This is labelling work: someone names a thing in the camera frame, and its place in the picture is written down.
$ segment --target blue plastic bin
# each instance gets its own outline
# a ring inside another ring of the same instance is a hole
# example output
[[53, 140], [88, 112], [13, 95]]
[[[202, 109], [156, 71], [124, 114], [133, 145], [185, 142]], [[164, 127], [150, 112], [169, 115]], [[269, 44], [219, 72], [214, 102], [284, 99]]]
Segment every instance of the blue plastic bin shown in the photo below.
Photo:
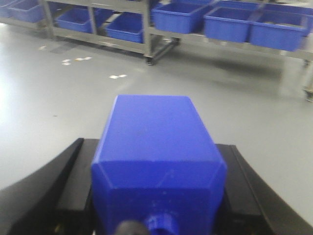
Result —
[[106, 32], [112, 38], [143, 43], [142, 15], [124, 12], [106, 27]]
[[0, 17], [9, 18], [12, 16], [10, 7], [20, 0], [0, 0]]
[[210, 5], [170, 3], [152, 10], [155, 27], [159, 30], [188, 34], [203, 28], [203, 16], [212, 10]]
[[[113, 11], [107, 9], [94, 9], [94, 17], [96, 27], [99, 27], [107, 20]], [[75, 7], [56, 18], [56, 22], [60, 28], [92, 33], [91, 20], [86, 7]]]
[[262, 47], [295, 51], [301, 45], [303, 32], [306, 30], [306, 18], [298, 14], [264, 11], [256, 22], [252, 22], [250, 43]]
[[91, 175], [104, 234], [137, 220], [151, 235], [211, 235], [226, 164], [188, 97], [119, 95]]
[[260, 6], [259, 4], [254, 2], [228, 1], [228, 0], [220, 0], [213, 5], [214, 7], [238, 8], [251, 11], [257, 10], [258, 7]]
[[[164, 6], [162, 3], [158, 3], [154, 8], [158, 8], [158, 7], [161, 7], [161, 6]], [[150, 19], [151, 19], [151, 22], [155, 22], [155, 16], [154, 16], [154, 11], [151, 11], [150, 13]]]
[[37, 0], [22, 0], [10, 8], [12, 17], [20, 21], [35, 23], [44, 18], [44, 9]]
[[308, 22], [307, 22], [306, 30], [303, 33], [304, 36], [308, 36], [313, 28], [313, 9], [312, 8], [298, 7], [298, 6], [285, 6], [285, 5], [278, 5], [278, 4], [266, 4], [264, 7], [264, 10], [294, 13], [294, 14], [307, 16]]
[[208, 38], [244, 43], [248, 39], [253, 11], [218, 7], [204, 16], [204, 34]]

